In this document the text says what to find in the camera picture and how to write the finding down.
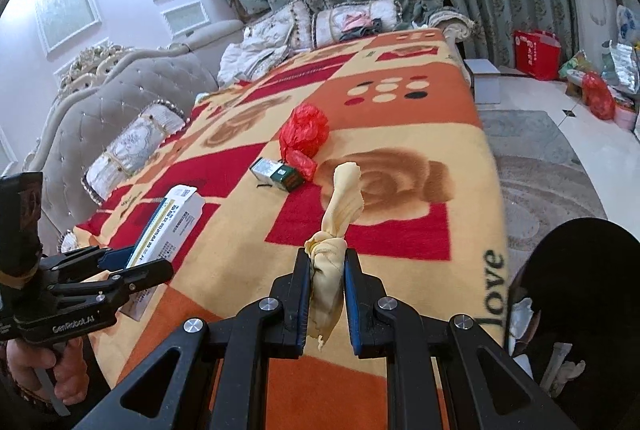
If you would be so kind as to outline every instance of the bed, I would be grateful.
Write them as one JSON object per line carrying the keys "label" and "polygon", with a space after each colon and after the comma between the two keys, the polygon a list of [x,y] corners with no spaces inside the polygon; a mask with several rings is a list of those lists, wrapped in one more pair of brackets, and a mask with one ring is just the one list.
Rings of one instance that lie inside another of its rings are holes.
{"label": "bed", "polygon": [[[257,187],[258,156],[278,159],[279,127],[310,102],[331,134],[312,183],[287,194]],[[176,184],[205,198],[202,217],[140,322],[118,314],[92,335],[113,386],[185,319],[235,315],[292,270],[320,226],[334,168],[362,169],[365,209],[346,240],[362,268],[420,313],[476,318],[502,342],[507,259],[502,196],[468,85],[438,29],[389,32],[299,54],[257,81],[197,105],[145,169],[74,232],[81,245],[136,242]],[[268,426],[383,429],[385,363],[357,360],[345,314],[322,350],[270,368]]]}

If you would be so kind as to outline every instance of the human hand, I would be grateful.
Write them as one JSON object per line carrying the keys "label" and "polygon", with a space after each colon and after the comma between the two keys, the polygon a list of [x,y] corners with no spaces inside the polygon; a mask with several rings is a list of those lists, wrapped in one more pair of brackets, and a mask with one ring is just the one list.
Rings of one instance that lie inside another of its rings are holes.
{"label": "human hand", "polygon": [[69,340],[59,360],[50,349],[33,347],[23,340],[11,340],[6,347],[6,361],[15,383],[47,399],[34,368],[53,368],[56,397],[65,405],[82,402],[89,387],[89,376],[82,355],[82,338]]}

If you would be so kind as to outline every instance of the white wall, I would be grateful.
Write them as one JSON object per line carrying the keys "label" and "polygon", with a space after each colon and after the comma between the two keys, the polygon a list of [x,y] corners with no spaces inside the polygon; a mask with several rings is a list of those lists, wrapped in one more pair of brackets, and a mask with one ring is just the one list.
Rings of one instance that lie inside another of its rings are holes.
{"label": "white wall", "polygon": [[[38,35],[33,0],[11,0],[0,16],[0,127],[18,161],[33,149],[49,111],[62,66],[105,38],[157,48],[172,42],[162,11],[196,0],[95,0],[102,19],[48,56]],[[226,0],[200,0],[211,23],[236,18]]]}

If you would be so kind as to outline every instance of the red gift bag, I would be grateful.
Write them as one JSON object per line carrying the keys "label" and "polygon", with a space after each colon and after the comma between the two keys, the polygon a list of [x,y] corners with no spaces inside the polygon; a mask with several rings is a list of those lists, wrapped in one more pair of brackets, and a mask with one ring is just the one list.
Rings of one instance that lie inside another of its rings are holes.
{"label": "red gift bag", "polygon": [[562,48],[552,32],[533,31],[513,33],[516,44],[516,68],[536,79],[558,79]]}

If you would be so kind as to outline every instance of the decorative pillow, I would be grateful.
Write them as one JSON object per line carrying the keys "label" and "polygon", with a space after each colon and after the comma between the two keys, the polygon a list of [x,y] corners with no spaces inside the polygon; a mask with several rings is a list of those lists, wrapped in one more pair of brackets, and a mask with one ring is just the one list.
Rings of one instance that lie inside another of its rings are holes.
{"label": "decorative pillow", "polygon": [[309,6],[306,5],[304,0],[294,0],[276,12],[260,18],[256,23],[246,26],[244,28],[244,39],[254,36],[259,38],[267,37],[269,29],[282,23],[287,17],[294,25],[289,42],[290,47],[294,50],[312,48],[311,10],[309,10]]}
{"label": "decorative pillow", "polygon": [[78,237],[73,231],[67,229],[58,239],[58,253],[68,253],[76,249],[80,249]]}
{"label": "decorative pillow", "polygon": [[139,172],[166,137],[184,128],[184,114],[158,100],[107,146],[82,177],[82,185],[99,205],[119,184]]}
{"label": "decorative pillow", "polygon": [[347,2],[332,9],[325,9],[314,16],[312,25],[314,48],[337,44],[346,23],[367,16],[371,20],[380,18],[384,32],[389,32],[400,22],[400,5],[395,0],[372,0],[369,2]]}

